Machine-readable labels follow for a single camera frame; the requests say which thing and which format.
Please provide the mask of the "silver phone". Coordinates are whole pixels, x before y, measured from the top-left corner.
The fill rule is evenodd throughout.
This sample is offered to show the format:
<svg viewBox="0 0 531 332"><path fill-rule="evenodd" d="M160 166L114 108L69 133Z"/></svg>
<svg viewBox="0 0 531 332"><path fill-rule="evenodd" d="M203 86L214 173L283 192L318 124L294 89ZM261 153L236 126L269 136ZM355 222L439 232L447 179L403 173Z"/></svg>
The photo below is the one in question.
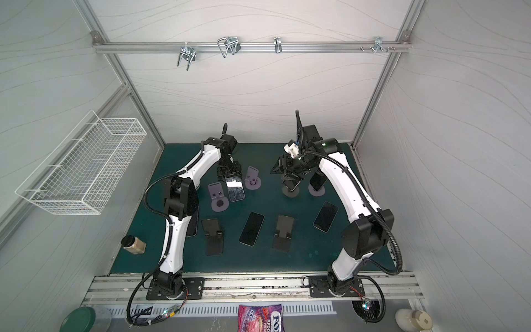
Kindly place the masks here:
<svg viewBox="0 0 531 332"><path fill-rule="evenodd" d="M288 192L296 191L300 182L301 182L300 178L285 177L283 179L283 185L287 189Z"/></svg>

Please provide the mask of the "purple case phone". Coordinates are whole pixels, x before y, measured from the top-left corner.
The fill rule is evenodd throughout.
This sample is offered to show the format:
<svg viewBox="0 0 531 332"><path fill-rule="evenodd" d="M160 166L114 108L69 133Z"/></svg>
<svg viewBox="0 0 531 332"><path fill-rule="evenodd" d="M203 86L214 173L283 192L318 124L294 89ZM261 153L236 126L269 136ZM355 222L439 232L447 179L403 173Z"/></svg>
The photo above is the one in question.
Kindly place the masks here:
<svg viewBox="0 0 531 332"><path fill-rule="evenodd" d="M198 224L199 224L199 213L200 213L200 209L198 208L196 212L192 215L189 221L189 224L188 224L186 238L196 236L197 230L198 230Z"/></svg>
<svg viewBox="0 0 531 332"><path fill-rule="evenodd" d="M245 199L245 191L241 177L226 177L225 184L228 188L230 202L238 202Z"/></svg>

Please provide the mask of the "dark phone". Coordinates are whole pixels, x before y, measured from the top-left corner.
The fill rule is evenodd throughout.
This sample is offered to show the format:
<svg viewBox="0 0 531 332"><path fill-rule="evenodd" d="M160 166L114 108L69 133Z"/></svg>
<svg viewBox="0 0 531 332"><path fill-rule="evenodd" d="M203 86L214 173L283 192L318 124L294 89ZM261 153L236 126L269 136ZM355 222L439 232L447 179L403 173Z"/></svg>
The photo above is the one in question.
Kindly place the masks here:
<svg viewBox="0 0 531 332"><path fill-rule="evenodd" d="M310 179L308 189L313 192L319 192L323 188L326 180L326 176L321 171L316 171Z"/></svg>

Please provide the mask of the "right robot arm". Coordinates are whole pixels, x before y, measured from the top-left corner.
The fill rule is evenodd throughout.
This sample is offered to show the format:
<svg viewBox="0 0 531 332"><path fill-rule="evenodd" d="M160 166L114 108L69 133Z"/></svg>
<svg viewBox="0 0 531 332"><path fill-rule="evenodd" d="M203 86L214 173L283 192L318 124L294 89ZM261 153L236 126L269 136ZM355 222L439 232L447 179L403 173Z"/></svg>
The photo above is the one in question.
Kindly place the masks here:
<svg viewBox="0 0 531 332"><path fill-rule="evenodd" d="M281 175L287 197L297 196L309 173L327 179L349 222L341 232L342 250L326 276L304 277L303 285L311 297L358 296L353 302L355 313L366 323L378 323L387 311L384 293L375 279L359 272L366 263L387 275L402 272L402 253L391 231L394 215L381 209L362 187L336 139L323 139L315 125L304 126L300 115L295 117L296 138L285 145L272 174Z"/></svg>

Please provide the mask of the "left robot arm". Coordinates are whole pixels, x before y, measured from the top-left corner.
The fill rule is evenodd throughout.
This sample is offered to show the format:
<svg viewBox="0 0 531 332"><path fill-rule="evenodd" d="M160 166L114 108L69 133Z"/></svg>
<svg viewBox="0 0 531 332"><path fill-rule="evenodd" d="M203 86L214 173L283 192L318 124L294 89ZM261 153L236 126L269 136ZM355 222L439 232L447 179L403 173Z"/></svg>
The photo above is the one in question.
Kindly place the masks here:
<svg viewBox="0 0 531 332"><path fill-rule="evenodd" d="M145 275L132 291L126 307L126 322L129 326L150 326L163 322L180 311L182 306L149 319L138 321L138 314L131 313L131 305L136 293L144 283L152 278L153 287L165 297L177 298L187 293L188 288L183 283L183 251L186 232L192 217L199 208L197 189L203 176L212 166L217 167L217 176L221 181L229 179L242 180L241 164L233 159L233 151L237 140L227 134L228 125L223 125L220 138L210 137L201 143L197 155L177 172L156 179L145 190L142 204L153 214L163 217L166 221L163 251L156 268ZM156 210L150 206L148 196L157 184L163 184L163 209Z"/></svg>

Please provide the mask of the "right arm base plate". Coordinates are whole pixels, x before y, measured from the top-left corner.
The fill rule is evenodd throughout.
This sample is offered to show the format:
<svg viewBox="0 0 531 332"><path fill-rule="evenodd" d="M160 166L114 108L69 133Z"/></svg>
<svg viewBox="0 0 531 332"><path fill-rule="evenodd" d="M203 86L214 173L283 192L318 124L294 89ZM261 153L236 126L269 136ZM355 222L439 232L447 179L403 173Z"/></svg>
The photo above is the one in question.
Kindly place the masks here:
<svg viewBox="0 0 531 332"><path fill-rule="evenodd" d="M365 296L363 283L358 277L341 281L334 274L310 275L303 277L302 284L309 289L312 298Z"/></svg>

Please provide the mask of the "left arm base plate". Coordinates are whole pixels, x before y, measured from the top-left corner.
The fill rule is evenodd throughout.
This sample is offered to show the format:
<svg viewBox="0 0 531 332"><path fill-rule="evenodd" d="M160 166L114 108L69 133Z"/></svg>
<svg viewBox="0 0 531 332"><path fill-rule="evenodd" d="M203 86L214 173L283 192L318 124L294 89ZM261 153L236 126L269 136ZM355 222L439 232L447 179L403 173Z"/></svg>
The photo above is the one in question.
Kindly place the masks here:
<svg viewBox="0 0 531 332"><path fill-rule="evenodd" d="M158 278L151 281L147 300L200 300L205 279L202 277L176 277L173 280Z"/></svg>

